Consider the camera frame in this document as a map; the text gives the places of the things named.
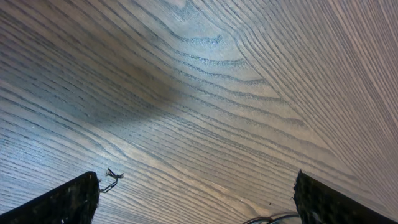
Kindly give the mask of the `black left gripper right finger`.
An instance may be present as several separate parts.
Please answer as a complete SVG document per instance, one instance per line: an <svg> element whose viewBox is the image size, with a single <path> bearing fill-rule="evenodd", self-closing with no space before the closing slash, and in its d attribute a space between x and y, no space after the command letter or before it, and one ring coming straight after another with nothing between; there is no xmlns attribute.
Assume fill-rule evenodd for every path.
<svg viewBox="0 0 398 224"><path fill-rule="evenodd" d="M397 224L302 171L295 181L294 202L302 223Z"/></svg>

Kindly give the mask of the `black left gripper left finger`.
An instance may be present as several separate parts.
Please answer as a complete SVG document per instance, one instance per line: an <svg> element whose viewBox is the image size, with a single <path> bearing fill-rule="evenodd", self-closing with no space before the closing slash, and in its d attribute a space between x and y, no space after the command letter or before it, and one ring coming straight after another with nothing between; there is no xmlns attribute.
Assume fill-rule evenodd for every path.
<svg viewBox="0 0 398 224"><path fill-rule="evenodd" d="M1 215L2 224L90 224L98 207L99 180L93 171Z"/></svg>

